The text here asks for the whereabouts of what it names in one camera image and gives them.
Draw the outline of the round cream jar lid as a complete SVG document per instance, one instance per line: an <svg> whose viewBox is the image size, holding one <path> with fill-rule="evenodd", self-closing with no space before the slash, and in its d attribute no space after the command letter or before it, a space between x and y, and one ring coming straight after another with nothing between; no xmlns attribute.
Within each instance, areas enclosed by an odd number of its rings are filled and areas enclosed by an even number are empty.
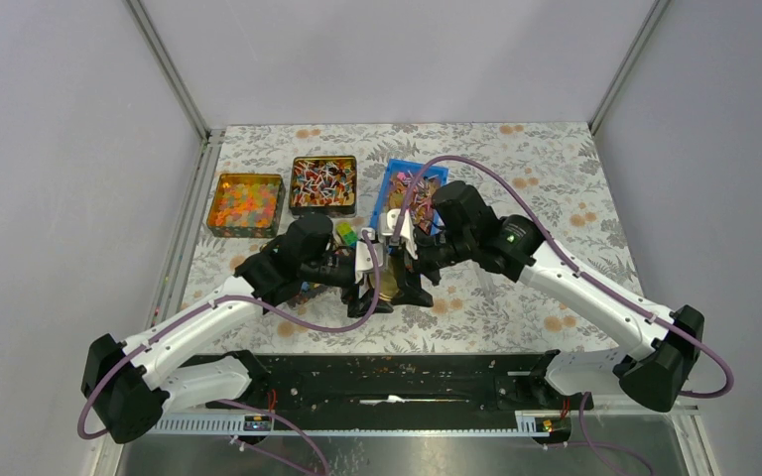
<svg viewBox="0 0 762 476"><path fill-rule="evenodd" d="M375 285L375 288L379 291L379 297L392 303L394 298L399 293L399 286L396 278L395 268L392 265L388 265L381 272L380 280Z"/></svg>

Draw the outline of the translucent plastic scoop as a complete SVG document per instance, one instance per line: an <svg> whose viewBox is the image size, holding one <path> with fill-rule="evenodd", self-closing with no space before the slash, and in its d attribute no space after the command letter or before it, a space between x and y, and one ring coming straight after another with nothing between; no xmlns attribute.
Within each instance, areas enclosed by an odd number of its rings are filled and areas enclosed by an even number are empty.
<svg viewBox="0 0 762 476"><path fill-rule="evenodd" d="M481 267L475 268L476 276L480 283L483 296L487 301L494 301L496 294L496 286L493 282L492 275L484 271Z"/></svg>

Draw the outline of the blue plastic candy bin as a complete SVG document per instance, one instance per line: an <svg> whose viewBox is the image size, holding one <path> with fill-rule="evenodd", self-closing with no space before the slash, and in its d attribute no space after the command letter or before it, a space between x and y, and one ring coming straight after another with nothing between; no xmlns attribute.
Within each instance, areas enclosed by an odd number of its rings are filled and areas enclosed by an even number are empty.
<svg viewBox="0 0 762 476"><path fill-rule="evenodd" d="M375 228L381 215L391 208L400 208L413 178L422 164L391 159L381 180L379 194L370 218L370 226ZM441 220L432 205L433 194L447 182L448 169L431 166L418 180L409 204L412 219L426 234L440 231Z"/></svg>

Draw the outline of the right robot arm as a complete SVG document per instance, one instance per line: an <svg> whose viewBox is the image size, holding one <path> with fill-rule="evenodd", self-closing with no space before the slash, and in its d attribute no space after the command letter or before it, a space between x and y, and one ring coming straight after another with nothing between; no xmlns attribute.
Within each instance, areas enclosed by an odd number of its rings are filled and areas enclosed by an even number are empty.
<svg viewBox="0 0 762 476"><path fill-rule="evenodd" d="M629 292L559 243L548 242L533 220L497 216L476 188L462 181L440 187L432 207L442 222L434 235L413 224L411 213L387 213L390 226L402 227L408 271L435 281L441 269L471 261L565 304L615 342L609 351L549 353L529 383L539 407L552 409L579 393L622 393L666 413L683 395L700 356L700 311L689 305L673 310Z"/></svg>

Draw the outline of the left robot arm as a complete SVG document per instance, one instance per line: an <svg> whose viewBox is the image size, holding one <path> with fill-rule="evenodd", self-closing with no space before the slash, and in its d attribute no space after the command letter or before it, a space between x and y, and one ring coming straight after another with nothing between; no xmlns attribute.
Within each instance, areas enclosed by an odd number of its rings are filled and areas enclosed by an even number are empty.
<svg viewBox="0 0 762 476"><path fill-rule="evenodd" d="M121 341L109 334L94 340L81 382L85 404L77 418L78 436L110 435L123 444L177 408L234 399L246 408L259 406L269 384L251 365L234 357L193 367L187 361L218 336L267 313L318 332L355 330L382 311L383 271L396 263L420 278L418 261L433 242L401 210L389 211L375 228L362 229L349 251L334 246L333 235L329 217L305 215L193 306ZM283 310L305 284L341 289L352 323L324 326Z"/></svg>

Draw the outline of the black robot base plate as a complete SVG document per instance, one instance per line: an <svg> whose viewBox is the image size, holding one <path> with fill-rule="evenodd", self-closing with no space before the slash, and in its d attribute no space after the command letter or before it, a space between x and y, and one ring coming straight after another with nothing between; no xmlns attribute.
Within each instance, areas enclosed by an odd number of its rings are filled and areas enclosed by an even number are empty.
<svg viewBox="0 0 762 476"><path fill-rule="evenodd" d="M239 402L273 409L300 429L499 430L517 411L591 410L544 379L556 354L253 354L231 357L251 370Z"/></svg>

